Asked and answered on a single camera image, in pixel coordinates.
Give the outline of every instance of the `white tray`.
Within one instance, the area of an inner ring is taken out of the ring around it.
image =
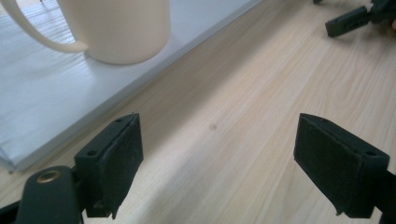
[[[47,49],[0,16],[0,165],[25,169],[261,0],[171,0],[172,35],[140,64]],[[24,10],[43,34],[72,42],[56,1]]]

